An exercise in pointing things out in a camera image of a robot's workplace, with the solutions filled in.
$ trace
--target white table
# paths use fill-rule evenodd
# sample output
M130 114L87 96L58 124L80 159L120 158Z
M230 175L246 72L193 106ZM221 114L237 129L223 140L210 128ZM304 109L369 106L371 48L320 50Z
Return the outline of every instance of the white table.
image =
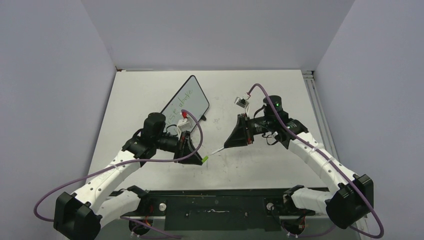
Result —
M118 72L89 172L109 164L133 133L143 127L147 115L160 112L190 75L196 76L210 103L207 121L201 122L202 157L224 144L236 125L237 114L244 111L234 99L243 96L254 83L262 84L269 95L280 95L289 116L301 121L317 140L322 139L300 70ZM251 117L262 106L263 98L259 88L252 92ZM198 129L192 138L197 146ZM172 157L173 153L161 150L154 156ZM298 184L325 187L300 158L280 144L268 146L258 135L252 145L225 149L210 156L203 166L148 162L119 189L132 185L145 190L264 189Z

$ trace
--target gray wall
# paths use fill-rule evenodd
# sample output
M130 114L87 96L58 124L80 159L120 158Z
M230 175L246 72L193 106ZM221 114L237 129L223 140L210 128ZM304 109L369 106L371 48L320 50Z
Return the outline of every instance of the gray wall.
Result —
M114 75L79 0L0 1L0 239L57 236L33 206L88 172Z
M341 162L374 180L390 240L424 234L423 9L355 1L315 72Z
M315 70L354 0L82 0L123 69Z

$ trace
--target whiteboard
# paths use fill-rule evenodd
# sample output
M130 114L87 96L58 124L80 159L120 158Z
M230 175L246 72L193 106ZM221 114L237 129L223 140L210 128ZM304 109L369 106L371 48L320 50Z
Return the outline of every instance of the whiteboard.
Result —
M181 117L181 110L185 109L193 114L197 120L205 114L209 108L209 101L205 96L198 80L191 75L181 86L171 101L166 104L161 113L165 115L165 127L171 134L178 134L175 126Z
M202 157L220 148L244 110L234 104L255 83L270 95L279 95L289 116L301 121L322 141L315 114L300 70L237 71L127 71L117 72L92 158L90 173L103 169L149 113L159 112L176 89L194 75L210 106L201 122L204 133ZM251 117L262 106L264 95L257 88L249 99ZM193 145L199 131L192 132ZM173 153L157 150L155 159L171 159ZM268 146L255 137L248 146L225 149L202 166L148 162L130 175L119 188L137 185L147 190L213 190L291 188L295 185L325 187L320 178L295 154L280 144Z

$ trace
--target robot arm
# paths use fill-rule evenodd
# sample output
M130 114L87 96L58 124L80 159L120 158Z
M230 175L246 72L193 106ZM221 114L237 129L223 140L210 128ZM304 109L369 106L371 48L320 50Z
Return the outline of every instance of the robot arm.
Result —
M71 240L94 239L100 229L125 213L135 211L141 197L147 194L137 186L131 186L119 196L106 198L129 175L142 167L160 149L174 153L173 159L187 156L194 151L190 132L187 127L178 124L179 136L164 132L165 116L150 113L144 121L144 127L130 138L116 157L105 167L113 168L97 175L72 194L63 192L56 200L53 227ZM178 161L181 164L202 165L202 158L196 152L190 157Z
M364 201L330 162L333 162L348 176L371 205L374 200L373 181L367 175L358 176L346 168L332 157L322 144L314 139L301 122L289 118L289 114L282 108L281 97L276 95L269 97L272 101L271 103L266 98L263 99L264 106L261 109L264 111L264 116L254 117L253 119L250 119L246 113L237 116L237 125L224 143L224 148L247 146L254 142L255 135L270 133L286 149L299 156L329 189L329 192L324 192L297 185L284 194L283 202L285 208L290 212L307 209L326 214L336 226L342 229L346 229L368 214L370 210ZM236 104L244 107L249 104L246 100L246 97L243 99L237 98ZM293 137L280 125L271 109L271 104L275 107L285 126L295 135L311 144L313 148ZM320 150L328 157L331 156L330 159L325 159L317 150Z

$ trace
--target wall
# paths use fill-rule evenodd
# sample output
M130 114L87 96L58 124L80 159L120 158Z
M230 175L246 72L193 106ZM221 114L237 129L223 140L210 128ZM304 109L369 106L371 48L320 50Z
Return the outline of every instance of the wall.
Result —
M354 0L82 0L122 69L315 70Z
M114 75L79 0L0 1L0 239L57 236L34 204L88 172Z
M424 233L423 8L355 1L315 72L341 162L374 180L390 240Z

